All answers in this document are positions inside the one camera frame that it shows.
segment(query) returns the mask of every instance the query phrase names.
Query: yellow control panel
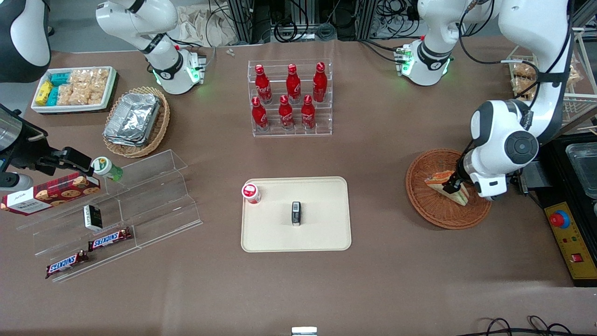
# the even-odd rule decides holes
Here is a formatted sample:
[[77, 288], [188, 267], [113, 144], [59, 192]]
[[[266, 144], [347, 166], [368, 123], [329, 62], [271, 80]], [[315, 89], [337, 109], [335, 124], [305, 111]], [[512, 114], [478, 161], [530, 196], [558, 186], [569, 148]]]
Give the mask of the yellow control panel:
[[558, 240], [573, 279], [597, 279], [597, 268], [578, 231], [566, 202], [545, 208], [545, 215]]

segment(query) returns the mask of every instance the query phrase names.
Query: brown table surface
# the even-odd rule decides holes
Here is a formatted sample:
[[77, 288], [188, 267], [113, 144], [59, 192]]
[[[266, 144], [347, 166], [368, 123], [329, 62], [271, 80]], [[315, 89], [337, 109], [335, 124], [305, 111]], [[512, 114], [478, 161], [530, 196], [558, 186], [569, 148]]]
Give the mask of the brown table surface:
[[[470, 38], [484, 60], [504, 38]], [[219, 48], [205, 84], [167, 96], [172, 117], [156, 152], [188, 165], [187, 187], [204, 224], [62, 284], [44, 280], [45, 259], [24, 217], [0, 214], [0, 331], [7, 335], [283, 335], [313, 325], [321, 335], [456, 335], [485, 317], [528, 327], [537, 314], [574, 332], [597, 333], [597, 289], [573, 288], [548, 223], [531, 200], [509, 192], [475, 228], [434, 227], [410, 205], [408, 165], [422, 151], [462, 149], [472, 112], [511, 97], [507, 69], [467, 59], [440, 83], [419, 87], [357, 42], [270, 43]], [[156, 86], [138, 52], [55, 53], [53, 68], [111, 65], [117, 96]], [[331, 57], [334, 134], [254, 139], [247, 62]], [[27, 118], [57, 148], [108, 155], [106, 114]], [[352, 246], [343, 252], [246, 253], [240, 188], [249, 178], [342, 176], [348, 181]], [[32, 174], [36, 182], [49, 179]]]

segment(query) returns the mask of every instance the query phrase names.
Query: white tray of snacks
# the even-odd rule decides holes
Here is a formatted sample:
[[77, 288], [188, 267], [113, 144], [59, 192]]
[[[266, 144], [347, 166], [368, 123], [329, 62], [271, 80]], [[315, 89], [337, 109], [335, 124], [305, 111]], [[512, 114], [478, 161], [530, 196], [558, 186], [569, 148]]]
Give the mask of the white tray of snacks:
[[111, 66], [48, 69], [39, 80], [31, 109], [39, 114], [101, 112], [110, 103], [115, 81]]

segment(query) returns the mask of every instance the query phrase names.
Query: snickers logo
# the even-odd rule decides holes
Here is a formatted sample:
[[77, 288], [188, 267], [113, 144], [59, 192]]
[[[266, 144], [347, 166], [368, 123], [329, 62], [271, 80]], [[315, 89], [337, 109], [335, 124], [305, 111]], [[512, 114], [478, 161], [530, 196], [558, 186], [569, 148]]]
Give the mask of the snickers logo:
[[112, 243], [114, 240], [118, 239], [118, 237], [119, 237], [119, 232], [114, 232], [113, 234], [111, 234], [109, 236], [96, 239], [95, 241], [93, 241], [92, 249], [98, 248], [98, 247], [108, 244], [108, 243]]
[[70, 266], [70, 265], [74, 264], [75, 261], [76, 261], [76, 256], [77, 255], [75, 254], [75, 255], [70, 256], [70, 257], [68, 257], [68, 258], [66, 258], [66, 259], [64, 259], [62, 261], [59, 261], [59, 262], [57, 262], [55, 264], [50, 265], [50, 269], [48, 270], [48, 273], [55, 272], [55, 271], [57, 271], [57, 270], [59, 270], [61, 268], [65, 268], [67, 266]]

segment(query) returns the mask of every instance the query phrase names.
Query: blue snack package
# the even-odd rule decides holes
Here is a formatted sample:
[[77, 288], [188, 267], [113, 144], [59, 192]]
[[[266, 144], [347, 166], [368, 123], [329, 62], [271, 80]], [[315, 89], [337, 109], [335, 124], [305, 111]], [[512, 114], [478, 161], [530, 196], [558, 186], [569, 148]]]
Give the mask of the blue snack package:
[[58, 102], [58, 87], [55, 86], [50, 91], [50, 95], [48, 96], [48, 102], [45, 106], [56, 106], [56, 102]]
[[59, 86], [59, 85], [68, 83], [69, 77], [70, 77], [69, 72], [61, 72], [59, 74], [52, 74], [50, 82], [52, 84], [54, 84], [54, 86]]

